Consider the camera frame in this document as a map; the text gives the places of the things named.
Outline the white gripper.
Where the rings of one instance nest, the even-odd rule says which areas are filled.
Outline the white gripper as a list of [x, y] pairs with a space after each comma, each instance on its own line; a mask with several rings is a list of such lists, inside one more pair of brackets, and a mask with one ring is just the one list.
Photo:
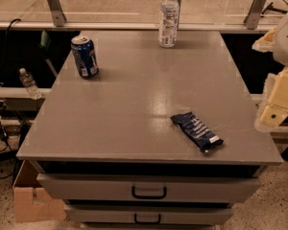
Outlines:
[[252, 49], [261, 53], [273, 51], [274, 60], [287, 65], [277, 75], [268, 74], [253, 124], [260, 132], [271, 132], [288, 117], [288, 12], [276, 29], [254, 42]]

